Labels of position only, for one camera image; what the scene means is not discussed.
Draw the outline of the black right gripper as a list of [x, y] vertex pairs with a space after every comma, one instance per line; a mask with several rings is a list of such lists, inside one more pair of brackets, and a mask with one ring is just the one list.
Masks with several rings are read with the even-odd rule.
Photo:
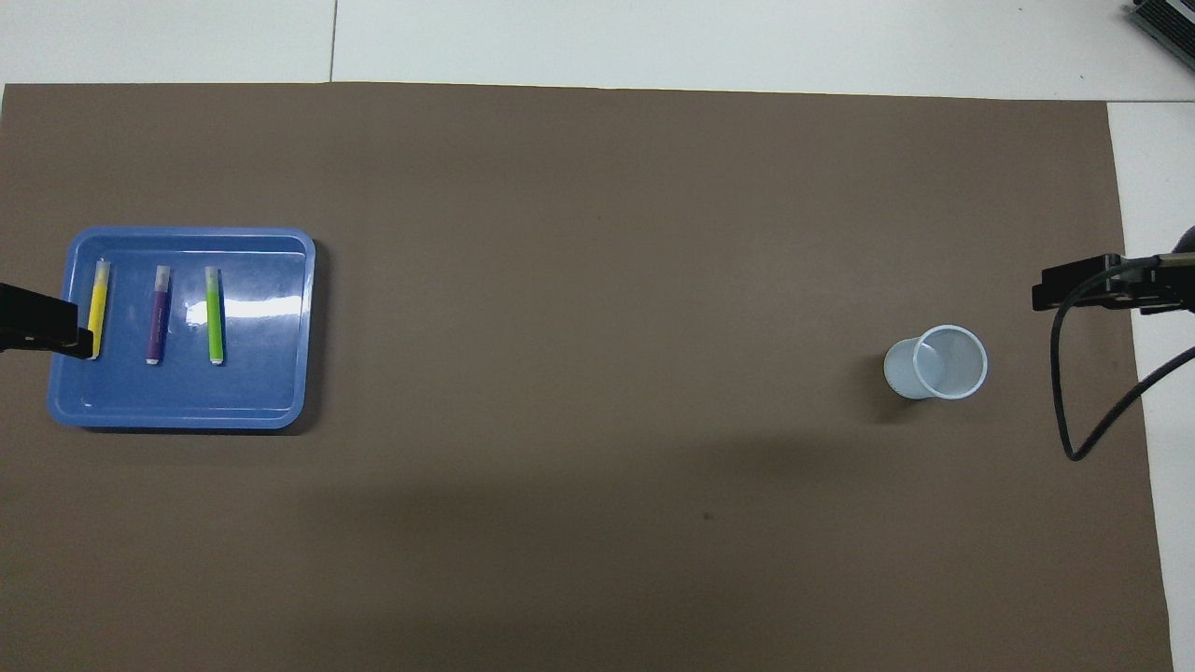
[[1078, 298], [1076, 307], [1110, 307], [1119, 300], [1124, 285], [1129, 298], [1122, 303], [1128, 308], [1139, 310], [1141, 314], [1194, 311], [1194, 226], [1185, 230], [1169, 253], [1152, 257], [1102, 253], [1043, 269], [1040, 281], [1032, 286], [1032, 308], [1037, 312], [1059, 308], [1064, 298], [1096, 273], [1107, 271], [1122, 262], [1144, 263], [1145, 259], [1154, 259], [1157, 264], [1124, 271], [1126, 280], [1102, 280], [1101, 285], [1093, 285]]

